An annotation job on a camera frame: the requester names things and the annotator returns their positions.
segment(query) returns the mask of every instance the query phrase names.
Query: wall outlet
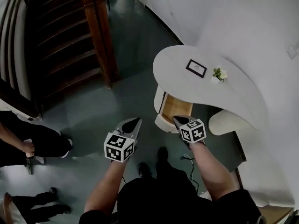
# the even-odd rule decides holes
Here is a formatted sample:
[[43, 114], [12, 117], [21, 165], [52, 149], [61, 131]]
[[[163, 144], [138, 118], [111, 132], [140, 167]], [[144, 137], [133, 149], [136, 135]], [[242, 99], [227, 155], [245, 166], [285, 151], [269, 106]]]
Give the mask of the wall outlet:
[[297, 46], [290, 46], [289, 49], [287, 50], [291, 59], [294, 59], [296, 55], [298, 55], [297, 49], [298, 49]]

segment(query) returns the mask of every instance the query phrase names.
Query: black sleeve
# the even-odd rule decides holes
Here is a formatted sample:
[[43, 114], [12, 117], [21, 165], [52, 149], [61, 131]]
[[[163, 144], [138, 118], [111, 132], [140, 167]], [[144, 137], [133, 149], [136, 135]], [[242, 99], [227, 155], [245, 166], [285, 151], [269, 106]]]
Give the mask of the black sleeve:
[[256, 224], [262, 215], [247, 190], [228, 193], [215, 204], [224, 223]]
[[84, 213], [79, 224], [110, 224], [108, 216], [99, 210], [92, 210]]

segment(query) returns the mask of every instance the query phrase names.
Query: white cylindrical table base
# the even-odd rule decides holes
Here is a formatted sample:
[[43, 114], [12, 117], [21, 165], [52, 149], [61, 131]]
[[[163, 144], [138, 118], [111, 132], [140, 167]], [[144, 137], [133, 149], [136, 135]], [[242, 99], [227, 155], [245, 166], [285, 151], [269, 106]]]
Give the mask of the white cylindrical table base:
[[209, 130], [214, 135], [222, 135], [249, 126], [247, 121], [227, 110], [220, 111], [209, 120]]

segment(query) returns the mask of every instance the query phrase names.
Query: white vase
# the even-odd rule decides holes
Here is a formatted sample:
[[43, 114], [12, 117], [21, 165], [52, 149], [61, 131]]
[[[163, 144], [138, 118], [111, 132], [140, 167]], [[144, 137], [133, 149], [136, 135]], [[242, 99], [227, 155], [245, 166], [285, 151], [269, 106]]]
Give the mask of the white vase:
[[214, 84], [217, 84], [220, 82], [220, 80], [217, 78], [217, 77], [212, 77], [211, 78], [211, 81], [214, 83]]

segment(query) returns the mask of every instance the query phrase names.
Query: black picture frame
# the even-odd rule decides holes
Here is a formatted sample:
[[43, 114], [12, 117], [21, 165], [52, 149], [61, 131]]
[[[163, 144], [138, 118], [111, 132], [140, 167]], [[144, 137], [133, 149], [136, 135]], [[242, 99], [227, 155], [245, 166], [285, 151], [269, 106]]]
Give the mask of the black picture frame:
[[[191, 65], [192, 63], [195, 63], [195, 64], [199, 65], [200, 67], [204, 68], [204, 69], [205, 69], [204, 73], [203, 73], [203, 74], [200, 74], [200, 73], [196, 72], [195, 70], [191, 69], [191, 68], [190, 68], [190, 65]], [[206, 67], [204, 67], [203, 65], [199, 64], [198, 62], [196, 62], [196, 61], [194, 61], [194, 60], [192, 60], [192, 59], [190, 59], [188, 65], [187, 65], [187, 67], [186, 67], [186, 69], [187, 69], [188, 71], [191, 71], [191, 72], [194, 73], [195, 75], [198, 75], [198, 76], [201, 77], [201, 78], [205, 77], [205, 74], [206, 74]]]

